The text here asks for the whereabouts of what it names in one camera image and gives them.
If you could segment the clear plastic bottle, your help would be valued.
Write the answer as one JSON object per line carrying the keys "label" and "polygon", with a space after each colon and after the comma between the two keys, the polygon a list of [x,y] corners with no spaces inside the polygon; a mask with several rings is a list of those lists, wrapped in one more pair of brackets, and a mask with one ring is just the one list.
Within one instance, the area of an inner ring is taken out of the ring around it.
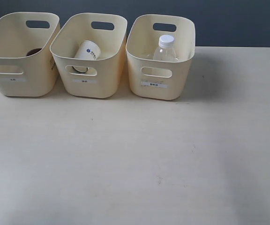
{"label": "clear plastic bottle", "polygon": [[153,60],[176,62],[174,41],[172,35],[161,35],[158,40],[158,47],[153,54]]}

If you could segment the right cream plastic bin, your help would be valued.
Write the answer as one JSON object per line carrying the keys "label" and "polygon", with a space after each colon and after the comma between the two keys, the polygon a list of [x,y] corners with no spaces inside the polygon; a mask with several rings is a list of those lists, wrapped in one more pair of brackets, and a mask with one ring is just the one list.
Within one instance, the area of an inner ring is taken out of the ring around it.
{"label": "right cream plastic bin", "polygon": [[[175,39],[175,62],[153,59],[162,35],[172,35]],[[184,89],[195,55],[195,24],[180,16],[142,15],[133,23],[126,52],[129,83],[134,94],[161,100],[176,99]]]}

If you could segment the white paper cup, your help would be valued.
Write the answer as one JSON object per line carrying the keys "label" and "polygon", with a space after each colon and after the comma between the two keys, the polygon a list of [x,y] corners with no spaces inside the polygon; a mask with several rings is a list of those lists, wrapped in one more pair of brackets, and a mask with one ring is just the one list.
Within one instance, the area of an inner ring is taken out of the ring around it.
{"label": "white paper cup", "polygon": [[97,60],[100,54],[101,49],[96,43],[90,40],[84,40],[80,43],[74,58],[80,60]]}

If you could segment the left cream plastic bin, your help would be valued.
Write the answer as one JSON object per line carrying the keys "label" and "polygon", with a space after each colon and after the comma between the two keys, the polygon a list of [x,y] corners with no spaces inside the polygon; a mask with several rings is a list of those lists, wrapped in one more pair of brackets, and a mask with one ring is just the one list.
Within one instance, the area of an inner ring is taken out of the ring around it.
{"label": "left cream plastic bin", "polygon": [[[47,12],[14,12],[0,18],[0,93],[9,97],[40,97],[59,76],[50,45],[60,19]],[[32,49],[38,53],[26,56]]]}

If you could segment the middle cream plastic bin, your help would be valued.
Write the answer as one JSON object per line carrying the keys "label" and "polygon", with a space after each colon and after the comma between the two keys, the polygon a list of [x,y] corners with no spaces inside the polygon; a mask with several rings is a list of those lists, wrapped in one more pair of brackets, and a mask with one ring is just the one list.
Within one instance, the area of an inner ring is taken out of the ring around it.
{"label": "middle cream plastic bin", "polygon": [[[74,96],[108,98],[118,89],[125,65],[127,20],[120,15],[80,13],[70,17],[50,51],[66,91]],[[84,41],[101,50],[95,59],[78,59]]]}

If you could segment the cream plastic bin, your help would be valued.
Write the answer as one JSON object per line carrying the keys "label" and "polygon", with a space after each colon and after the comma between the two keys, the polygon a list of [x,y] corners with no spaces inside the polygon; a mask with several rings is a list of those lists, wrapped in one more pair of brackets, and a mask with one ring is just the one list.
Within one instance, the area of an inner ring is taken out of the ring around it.
{"label": "cream plastic bin", "polygon": [[[125,65],[127,20],[120,15],[80,13],[70,17],[50,51],[66,91],[74,96],[108,98],[118,89]],[[101,50],[95,59],[78,59],[84,41]]]}
{"label": "cream plastic bin", "polygon": [[[14,12],[0,18],[0,93],[9,97],[40,97],[59,76],[50,45],[60,19],[47,12]],[[32,49],[38,53],[26,56]]]}
{"label": "cream plastic bin", "polygon": [[[162,35],[172,35],[175,39],[175,62],[153,59]],[[195,24],[180,16],[142,15],[133,23],[126,52],[129,83],[134,94],[161,100],[176,99],[184,89],[195,55]]]}

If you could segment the brown wooden cup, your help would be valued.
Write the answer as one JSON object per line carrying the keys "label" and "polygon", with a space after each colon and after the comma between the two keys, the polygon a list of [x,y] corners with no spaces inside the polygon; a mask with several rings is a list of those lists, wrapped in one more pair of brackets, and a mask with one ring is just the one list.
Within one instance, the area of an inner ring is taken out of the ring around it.
{"label": "brown wooden cup", "polygon": [[28,52],[26,53],[26,56],[34,55],[34,54],[38,53],[38,52],[41,51],[41,50],[42,50],[41,48],[35,48],[35,49],[32,49],[32,50],[30,50],[30,51],[28,51]]}

